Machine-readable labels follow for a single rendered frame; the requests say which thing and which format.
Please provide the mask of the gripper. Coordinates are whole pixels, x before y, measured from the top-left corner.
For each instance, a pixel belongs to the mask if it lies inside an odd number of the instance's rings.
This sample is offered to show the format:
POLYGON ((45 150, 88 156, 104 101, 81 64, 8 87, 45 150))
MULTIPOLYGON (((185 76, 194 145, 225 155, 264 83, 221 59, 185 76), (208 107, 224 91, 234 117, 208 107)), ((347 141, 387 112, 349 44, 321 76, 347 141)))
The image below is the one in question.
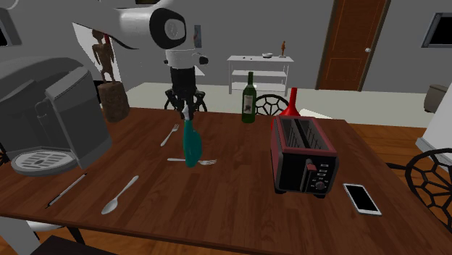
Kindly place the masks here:
POLYGON ((196 91, 196 72, 195 67, 176 69, 170 68, 172 89, 166 90, 165 95, 167 101, 164 108, 167 109, 171 104, 174 110, 182 111, 184 107, 184 101, 178 97, 193 97, 192 110, 199 112, 202 108, 207 111, 206 104, 204 102, 205 93, 203 91, 196 91))

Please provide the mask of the teal spray bottle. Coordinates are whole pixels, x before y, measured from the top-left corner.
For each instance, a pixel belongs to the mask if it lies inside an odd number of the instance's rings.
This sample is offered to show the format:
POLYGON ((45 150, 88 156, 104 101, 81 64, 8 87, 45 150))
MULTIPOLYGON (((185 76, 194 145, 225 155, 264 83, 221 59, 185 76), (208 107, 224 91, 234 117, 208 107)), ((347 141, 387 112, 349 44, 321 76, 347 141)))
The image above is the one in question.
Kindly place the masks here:
POLYGON ((190 119, 189 107, 185 105, 182 110, 184 116, 183 128, 183 152, 187 167, 194 167, 202 155, 201 136, 193 128, 193 121, 190 119))

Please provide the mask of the small silver fork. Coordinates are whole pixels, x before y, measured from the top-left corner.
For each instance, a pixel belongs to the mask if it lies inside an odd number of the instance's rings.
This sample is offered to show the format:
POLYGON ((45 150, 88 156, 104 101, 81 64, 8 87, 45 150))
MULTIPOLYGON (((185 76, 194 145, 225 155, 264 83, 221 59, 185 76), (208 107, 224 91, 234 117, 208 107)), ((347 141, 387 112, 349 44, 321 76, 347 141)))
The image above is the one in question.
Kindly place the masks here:
POLYGON ((175 125, 173 126, 173 128, 171 129, 171 131, 169 132, 169 134, 167 135, 167 137, 161 142, 161 144, 160 144, 161 147, 163 147, 163 146, 168 142, 168 140, 170 139, 171 135, 172 135, 174 132, 176 132, 176 131, 178 130, 178 128, 179 128, 179 125, 178 125, 178 124, 175 124, 175 125))

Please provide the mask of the green wine bottle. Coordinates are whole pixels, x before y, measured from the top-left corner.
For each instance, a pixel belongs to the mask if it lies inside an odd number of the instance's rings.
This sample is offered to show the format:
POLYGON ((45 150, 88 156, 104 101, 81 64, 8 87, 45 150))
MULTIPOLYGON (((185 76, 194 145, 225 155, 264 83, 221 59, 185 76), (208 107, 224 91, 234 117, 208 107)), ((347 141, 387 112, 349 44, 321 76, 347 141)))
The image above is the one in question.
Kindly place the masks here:
POLYGON ((256 89, 254 87, 254 73, 248 73, 248 83, 243 89, 242 95, 242 115, 244 123, 253 123, 255 121, 256 111, 256 89))

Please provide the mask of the long silver fork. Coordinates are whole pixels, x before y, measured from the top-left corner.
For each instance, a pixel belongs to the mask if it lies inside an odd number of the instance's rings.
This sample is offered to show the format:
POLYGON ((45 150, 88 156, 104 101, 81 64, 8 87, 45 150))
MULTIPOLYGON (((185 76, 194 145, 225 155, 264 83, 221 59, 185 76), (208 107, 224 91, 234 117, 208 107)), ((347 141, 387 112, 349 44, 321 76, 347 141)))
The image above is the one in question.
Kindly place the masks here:
MULTIPOLYGON (((168 158, 167 161, 168 162, 185 162, 185 159, 168 158)), ((211 165, 211 164, 217 163, 217 160, 216 159, 213 159, 213 160, 199 160, 198 163, 201 164, 201 165, 211 165)))

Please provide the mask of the white shelf unit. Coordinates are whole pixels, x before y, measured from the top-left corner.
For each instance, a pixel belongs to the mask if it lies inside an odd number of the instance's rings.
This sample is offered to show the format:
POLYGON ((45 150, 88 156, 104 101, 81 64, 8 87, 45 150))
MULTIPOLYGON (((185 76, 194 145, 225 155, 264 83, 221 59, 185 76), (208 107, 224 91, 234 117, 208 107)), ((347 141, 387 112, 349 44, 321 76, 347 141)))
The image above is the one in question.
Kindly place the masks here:
POLYGON ((280 54, 263 53, 258 56, 232 55, 228 63, 228 92, 243 90, 248 73, 254 74, 257 91, 272 91, 288 95, 288 73, 293 60, 285 55, 286 43, 282 42, 280 54))

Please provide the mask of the brown wooden figure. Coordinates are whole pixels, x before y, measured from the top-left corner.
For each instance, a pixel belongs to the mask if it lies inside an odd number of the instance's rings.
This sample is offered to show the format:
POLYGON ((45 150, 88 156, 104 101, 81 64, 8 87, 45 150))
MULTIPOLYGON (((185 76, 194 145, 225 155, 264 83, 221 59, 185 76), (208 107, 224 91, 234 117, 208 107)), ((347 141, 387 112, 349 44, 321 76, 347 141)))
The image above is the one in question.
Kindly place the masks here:
POLYGON ((110 44, 103 43, 104 34, 97 30, 92 30, 92 36, 97 40, 97 44, 92 45, 93 55, 96 62, 101 66, 101 77, 106 83, 105 74, 108 73, 112 82, 115 82, 112 64, 114 63, 114 52, 110 44))

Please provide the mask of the red vase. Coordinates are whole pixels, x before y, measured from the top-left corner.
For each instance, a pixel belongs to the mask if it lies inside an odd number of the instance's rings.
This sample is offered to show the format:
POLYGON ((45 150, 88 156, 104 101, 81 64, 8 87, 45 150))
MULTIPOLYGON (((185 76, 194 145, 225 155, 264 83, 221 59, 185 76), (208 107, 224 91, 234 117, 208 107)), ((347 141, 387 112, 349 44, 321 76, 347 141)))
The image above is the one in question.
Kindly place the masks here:
POLYGON ((290 99, 289 103, 286 109, 284 109, 280 115, 287 115, 287 116, 299 116, 299 112, 296 108, 296 97, 297 97, 298 89, 297 88, 291 88, 290 91, 290 99))

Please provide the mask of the brown wooden table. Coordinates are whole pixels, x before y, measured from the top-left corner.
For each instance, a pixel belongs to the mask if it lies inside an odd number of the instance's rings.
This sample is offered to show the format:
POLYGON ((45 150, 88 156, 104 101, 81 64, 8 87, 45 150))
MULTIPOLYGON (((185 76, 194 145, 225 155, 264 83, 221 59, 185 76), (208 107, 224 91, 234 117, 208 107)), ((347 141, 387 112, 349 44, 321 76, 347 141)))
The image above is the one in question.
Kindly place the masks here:
POLYGON ((88 169, 26 177, 0 167, 0 215, 266 255, 452 255, 452 234, 344 120, 320 120, 338 153, 325 198, 274 191, 271 117, 199 112, 210 166, 186 167, 180 115, 130 110, 108 126, 112 147, 88 169), (82 174, 78 184, 46 205, 82 174), (134 177, 115 210, 101 210, 134 177), (359 214, 343 184, 363 185, 382 216, 359 214))

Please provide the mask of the silver spoon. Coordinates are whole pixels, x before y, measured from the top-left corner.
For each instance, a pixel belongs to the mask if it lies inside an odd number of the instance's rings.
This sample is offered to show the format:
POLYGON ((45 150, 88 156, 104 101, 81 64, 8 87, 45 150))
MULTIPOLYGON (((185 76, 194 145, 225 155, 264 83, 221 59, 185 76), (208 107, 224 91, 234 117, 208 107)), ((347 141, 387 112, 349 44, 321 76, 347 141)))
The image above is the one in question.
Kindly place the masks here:
POLYGON ((139 178, 138 175, 134 176, 129 182, 128 184, 109 202, 105 205, 105 207, 101 210, 101 213, 103 215, 108 214, 110 212, 112 212, 113 210, 115 210, 118 206, 118 199, 119 197, 130 187, 132 186, 136 180, 139 178))

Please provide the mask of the grey coffee machine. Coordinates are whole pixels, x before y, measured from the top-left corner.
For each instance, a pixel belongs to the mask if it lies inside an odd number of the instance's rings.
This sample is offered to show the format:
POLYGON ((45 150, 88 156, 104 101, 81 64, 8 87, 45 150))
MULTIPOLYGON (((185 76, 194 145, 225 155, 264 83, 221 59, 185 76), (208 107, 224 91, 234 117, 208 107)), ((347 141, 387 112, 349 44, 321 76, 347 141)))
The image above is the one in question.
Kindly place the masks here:
POLYGON ((67 57, 0 63, 0 144, 21 175, 89 167, 112 145, 91 73, 67 57))

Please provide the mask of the red and black toaster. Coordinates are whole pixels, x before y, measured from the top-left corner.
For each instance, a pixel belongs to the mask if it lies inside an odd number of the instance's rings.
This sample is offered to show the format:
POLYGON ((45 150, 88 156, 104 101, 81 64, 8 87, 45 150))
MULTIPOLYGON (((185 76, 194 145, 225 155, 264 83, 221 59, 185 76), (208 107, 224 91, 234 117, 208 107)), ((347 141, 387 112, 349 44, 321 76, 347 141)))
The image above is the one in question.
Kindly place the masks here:
POLYGON ((307 193, 324 198, 339 167, 338 153, 314 117, 278 115, 273 119, 271 160, 276 193, 307 193))

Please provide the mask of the black and silver pen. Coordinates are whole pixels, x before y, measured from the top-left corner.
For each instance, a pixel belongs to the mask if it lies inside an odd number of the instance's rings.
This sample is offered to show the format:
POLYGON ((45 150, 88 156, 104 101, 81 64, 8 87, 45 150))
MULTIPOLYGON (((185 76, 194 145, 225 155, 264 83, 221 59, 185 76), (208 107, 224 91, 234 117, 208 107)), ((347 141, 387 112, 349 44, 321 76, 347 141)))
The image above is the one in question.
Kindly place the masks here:
POLYGON ((45 207, 45 209, 49 208, 51 205, 53 205, 56 201, 58 201, 61 197, 63 197, 64 194, 66 194, 69 190, 71 190, 76 184, 78 184, 88 173, 82 174, 76 181, 71 183, 67 188, 65 188, 59 195, 57 195, 55 198, 53 198, 45 207))

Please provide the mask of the white smartphone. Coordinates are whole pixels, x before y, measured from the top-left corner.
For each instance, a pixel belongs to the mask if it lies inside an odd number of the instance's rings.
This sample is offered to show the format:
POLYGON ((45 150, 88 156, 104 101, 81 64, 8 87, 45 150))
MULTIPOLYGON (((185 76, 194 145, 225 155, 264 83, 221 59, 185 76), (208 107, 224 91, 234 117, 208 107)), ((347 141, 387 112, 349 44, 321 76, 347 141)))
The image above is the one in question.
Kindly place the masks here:
POLYGON ((363 185, 344 183, 343 187, 359 214, 382 216, 381 211, 363 185))

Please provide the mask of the grey bin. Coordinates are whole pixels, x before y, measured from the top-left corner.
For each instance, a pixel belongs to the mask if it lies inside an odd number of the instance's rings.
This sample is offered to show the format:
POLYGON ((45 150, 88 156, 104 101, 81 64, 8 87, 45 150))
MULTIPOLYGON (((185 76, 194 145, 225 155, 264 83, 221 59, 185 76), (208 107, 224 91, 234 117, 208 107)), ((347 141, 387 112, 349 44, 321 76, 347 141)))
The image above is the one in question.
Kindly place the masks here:
POLYGON ((447 90, 448 87, 444 85, 430 85, 424 98, 424 110, 429 113, 436 113, 447 90))

